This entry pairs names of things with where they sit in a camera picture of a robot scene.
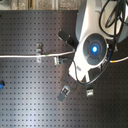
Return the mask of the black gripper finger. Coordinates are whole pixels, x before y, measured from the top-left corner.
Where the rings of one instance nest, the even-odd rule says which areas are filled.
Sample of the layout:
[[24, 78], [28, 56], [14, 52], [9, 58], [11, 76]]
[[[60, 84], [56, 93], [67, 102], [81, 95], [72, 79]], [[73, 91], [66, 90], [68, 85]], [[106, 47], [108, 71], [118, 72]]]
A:
[[70, 87], [69, 87], [68, 85], [65, 85], [65, 86], [62, 88], [62, 90], [61, 90], [61, 92], [59, 93], [59, 95], [57, 96], [57, 99], [58, 99], [59, 101], [63, 101], [63, 100], [66, 98], [66, 96], [69, 94], [69, 92], [70, 92]]
[[60, 31], [58, 36], [71, 47], [76, 47], [78, 45], [78, 42], [64, 31]]

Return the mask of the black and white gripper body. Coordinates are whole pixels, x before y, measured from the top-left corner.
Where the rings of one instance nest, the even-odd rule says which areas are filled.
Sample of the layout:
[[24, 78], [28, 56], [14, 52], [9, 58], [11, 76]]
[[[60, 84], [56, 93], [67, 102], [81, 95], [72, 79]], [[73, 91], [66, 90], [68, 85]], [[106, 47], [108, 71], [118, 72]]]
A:
[[77, 87], [80, 85], [80, 83], [69, 74], [68, 70], [66, 70], [62, 75], [61, 82], [64, 85], [69, 86], [73, 91], [75, 91]]

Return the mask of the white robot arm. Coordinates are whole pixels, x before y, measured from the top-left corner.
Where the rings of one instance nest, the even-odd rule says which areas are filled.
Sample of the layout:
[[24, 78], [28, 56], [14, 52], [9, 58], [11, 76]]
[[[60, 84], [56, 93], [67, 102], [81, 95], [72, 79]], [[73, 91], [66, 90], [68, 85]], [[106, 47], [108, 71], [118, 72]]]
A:
[[58, 36], [75, 49], [69, 75], [86, 86], [97, 77], [90, 79], [89, 71], [101, 66], [107, 56], [106, 36], [99, 27], [99, 17], [104, 0], [84, 0], [79, 8], [76, 20], [76, 40], [64, 31]]

